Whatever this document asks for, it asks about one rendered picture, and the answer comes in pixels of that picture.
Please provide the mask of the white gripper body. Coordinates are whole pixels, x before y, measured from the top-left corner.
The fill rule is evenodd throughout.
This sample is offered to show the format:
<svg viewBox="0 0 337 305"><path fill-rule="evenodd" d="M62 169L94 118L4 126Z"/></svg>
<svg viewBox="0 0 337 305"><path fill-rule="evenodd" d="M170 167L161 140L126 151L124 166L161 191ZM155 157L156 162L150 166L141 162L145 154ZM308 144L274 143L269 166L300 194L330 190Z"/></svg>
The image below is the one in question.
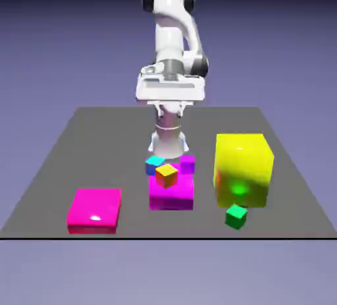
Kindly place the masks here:
<svg viewBox="0 0 337 305"><path fill-rule="evenodd" d="M146 102L201 102L205 99L205 79L178 75L176 81L162 74L139 74L136 99Z"/></svg>

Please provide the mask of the small purple cube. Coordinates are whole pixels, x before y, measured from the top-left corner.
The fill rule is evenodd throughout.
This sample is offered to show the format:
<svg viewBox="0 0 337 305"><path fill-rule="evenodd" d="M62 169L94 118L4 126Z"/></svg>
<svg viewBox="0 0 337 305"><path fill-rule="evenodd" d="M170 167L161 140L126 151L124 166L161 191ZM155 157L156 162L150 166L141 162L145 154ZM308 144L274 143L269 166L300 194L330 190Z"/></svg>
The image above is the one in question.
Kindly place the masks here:
<svg viewBox="0 0 337 305"><path fill-rule="evenodd" d="M195 156L192 154L183 154L180 157L180 171L183 174L194 174Z"/></svg>

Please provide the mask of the small cyan cube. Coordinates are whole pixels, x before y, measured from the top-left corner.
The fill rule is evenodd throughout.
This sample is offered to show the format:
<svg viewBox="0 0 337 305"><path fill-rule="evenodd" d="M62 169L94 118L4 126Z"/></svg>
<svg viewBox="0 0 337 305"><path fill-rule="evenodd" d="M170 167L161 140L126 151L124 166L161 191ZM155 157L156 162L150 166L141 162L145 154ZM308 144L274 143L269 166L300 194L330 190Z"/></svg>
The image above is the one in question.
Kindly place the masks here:
<svg viewBox="0 0 337 305"><path fill-rule="evenodd" d="M165 158L158 157L155 155L150 156L145 161L145 172L148 176L154 176L155 170L159 166L162 166L165 163Z"/></svg>

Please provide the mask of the small orange cube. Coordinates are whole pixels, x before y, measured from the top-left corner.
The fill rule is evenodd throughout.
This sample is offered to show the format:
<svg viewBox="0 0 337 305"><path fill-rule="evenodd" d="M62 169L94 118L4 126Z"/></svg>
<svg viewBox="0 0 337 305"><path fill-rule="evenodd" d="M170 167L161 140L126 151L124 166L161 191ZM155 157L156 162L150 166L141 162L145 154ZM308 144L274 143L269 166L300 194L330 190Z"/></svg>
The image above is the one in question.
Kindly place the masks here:
<svg viewBox="0 0 337 305"><path fill-rule="evenodd" d="M155 180L163 188L169 188L177 184L178 170L171 164L164 164L155 170Z"/></svg>

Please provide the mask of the small green cube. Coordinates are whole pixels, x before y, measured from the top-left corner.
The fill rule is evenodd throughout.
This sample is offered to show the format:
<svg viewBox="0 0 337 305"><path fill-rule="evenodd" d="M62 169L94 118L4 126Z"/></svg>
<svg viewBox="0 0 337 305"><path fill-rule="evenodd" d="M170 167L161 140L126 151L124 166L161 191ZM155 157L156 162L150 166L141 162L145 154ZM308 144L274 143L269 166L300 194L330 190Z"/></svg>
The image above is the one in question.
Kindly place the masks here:
<svg viewBox="0 0 337 305"><path fill-rule="evenodd" d="M225 224L234 229L240 229L245 224L246 218L247 209L242 206L238 206L237 204L233 204L226 211Z"/></svg>

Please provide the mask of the large magenta box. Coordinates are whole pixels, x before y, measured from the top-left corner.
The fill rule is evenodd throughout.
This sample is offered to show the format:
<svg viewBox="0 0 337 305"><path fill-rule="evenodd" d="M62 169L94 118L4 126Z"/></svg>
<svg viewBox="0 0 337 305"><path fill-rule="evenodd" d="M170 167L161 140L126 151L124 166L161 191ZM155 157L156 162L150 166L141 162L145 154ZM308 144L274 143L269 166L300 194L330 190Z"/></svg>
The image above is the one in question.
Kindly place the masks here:
<svg viewBox="0 0 337 305"><path fill-rule="evenodd" d="M148 178L150 210L192 210L194 206L194 175L182 174L180 163L170 163L178 170L176 185L161 187L155 176Z"/></svg>

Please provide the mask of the large yellow box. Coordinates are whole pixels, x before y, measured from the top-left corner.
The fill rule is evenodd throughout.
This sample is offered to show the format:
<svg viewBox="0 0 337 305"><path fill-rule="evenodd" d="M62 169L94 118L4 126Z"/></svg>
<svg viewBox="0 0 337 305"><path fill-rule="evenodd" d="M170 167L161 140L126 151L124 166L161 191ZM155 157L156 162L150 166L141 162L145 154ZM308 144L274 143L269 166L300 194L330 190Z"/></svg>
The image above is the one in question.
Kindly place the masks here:
<svg viewBox="0 0 337 305"><path fill-rule="evenodd" d="M219 133L216 136L213 185L218 206L263 208L274 164L262 133Z"/></svg>

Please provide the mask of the large pink box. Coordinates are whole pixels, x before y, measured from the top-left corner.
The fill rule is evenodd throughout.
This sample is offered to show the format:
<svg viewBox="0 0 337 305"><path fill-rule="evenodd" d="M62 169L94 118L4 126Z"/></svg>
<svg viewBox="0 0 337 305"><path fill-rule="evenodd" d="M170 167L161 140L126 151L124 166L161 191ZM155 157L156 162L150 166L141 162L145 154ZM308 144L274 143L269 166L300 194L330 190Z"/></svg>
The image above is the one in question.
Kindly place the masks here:
<svg viewBox="0 0 337 305"><path fill-rule="evenodd" d="M121 189L81 188L66 217L69 234L115 234L121 207Z"/></svg>

